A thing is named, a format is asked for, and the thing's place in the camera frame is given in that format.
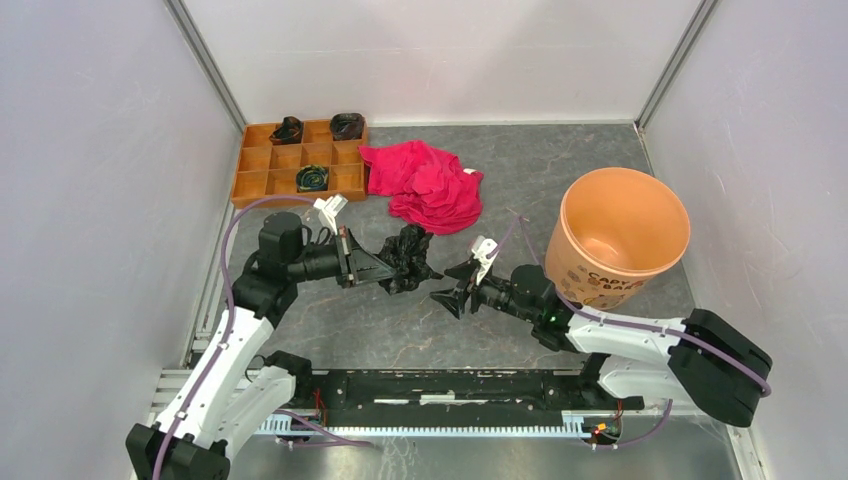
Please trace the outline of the black plastic trash bag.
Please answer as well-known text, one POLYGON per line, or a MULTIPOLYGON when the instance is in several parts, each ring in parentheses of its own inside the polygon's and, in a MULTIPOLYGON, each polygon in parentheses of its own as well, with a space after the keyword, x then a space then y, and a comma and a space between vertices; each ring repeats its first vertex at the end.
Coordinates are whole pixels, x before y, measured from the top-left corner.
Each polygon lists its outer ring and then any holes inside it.
POLYGON ((440 280, 443 275, 427 263, 427 252, 433 233, 423 227, 408 224, 400 232, 385 239, 377 257, 395 270, 391 279, 378 284, 389 294, 416 290, 427 280, 440 280))

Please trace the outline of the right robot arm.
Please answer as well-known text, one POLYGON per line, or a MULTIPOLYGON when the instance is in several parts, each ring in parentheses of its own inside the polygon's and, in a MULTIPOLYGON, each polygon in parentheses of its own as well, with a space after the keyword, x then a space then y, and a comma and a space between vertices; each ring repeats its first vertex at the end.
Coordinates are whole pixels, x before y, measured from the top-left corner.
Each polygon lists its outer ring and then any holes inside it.
POLYGON ((520 265, 507 279, 481 276, 480 269, 476 260, 448 269, 456 285, 431 299, 457 319, 489 307, 524 320, 552 351, 599 355, 598 370, 577 382, 580 400, 591 408, 614 398, 662 398, 747 428, 771 393, 771 357, 710 310, 668 319, 613 314, 563 299, 539 265, 520 265))

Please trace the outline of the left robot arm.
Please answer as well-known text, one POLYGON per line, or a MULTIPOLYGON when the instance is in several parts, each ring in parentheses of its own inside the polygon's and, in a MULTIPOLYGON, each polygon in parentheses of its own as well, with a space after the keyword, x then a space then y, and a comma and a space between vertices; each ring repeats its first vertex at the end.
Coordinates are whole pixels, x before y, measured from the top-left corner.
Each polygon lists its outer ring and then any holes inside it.
POLYGON ((351 288, 395 276, 348 229, 328 222, 326 230, 328 239, 316 243, 295 213, 265 219, 258 248, 227 291, 228 308, 188 380, 151 425, 134 425, 126 438, 137 478, 225 479, 277 408, 312 399, 310 362, 284 352, 268 356, 242 392, 236 388, 297 299, 299 284, 333 278, 351 288))

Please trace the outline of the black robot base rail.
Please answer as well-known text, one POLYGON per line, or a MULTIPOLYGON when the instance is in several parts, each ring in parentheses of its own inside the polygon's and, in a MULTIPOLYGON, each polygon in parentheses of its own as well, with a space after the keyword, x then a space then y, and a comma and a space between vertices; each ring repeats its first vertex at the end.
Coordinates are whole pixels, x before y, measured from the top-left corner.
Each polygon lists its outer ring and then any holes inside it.
POLYGON ((286 410, 316 414, 324 427, 558 426, 564 412, 600 415, 641 410, 640 396, 619 400, 599 384, 600 358, 581 370, 329 369, 277 351, 267 366, 296 380, 286 410))

